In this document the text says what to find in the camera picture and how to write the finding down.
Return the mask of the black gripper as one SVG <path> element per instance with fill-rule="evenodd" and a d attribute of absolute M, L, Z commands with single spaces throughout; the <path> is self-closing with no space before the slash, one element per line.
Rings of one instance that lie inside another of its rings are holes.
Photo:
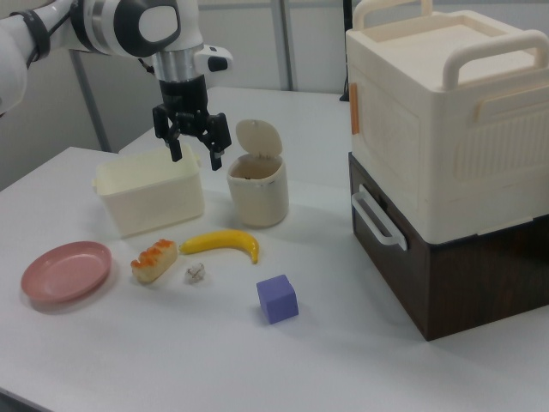
<path fill-rule="evenodd" d="M 222 155 L 232 139 L 224 113 L 209 115 L 204 75 L 183 82 L 160 81 L 163 104 L 153 109 L 154 133 L 170 150 L 173 162 L 180 161 L 182 151 L 178 137 L 199 136 L 208 149 L 211 169 L 222 167 Z"/>

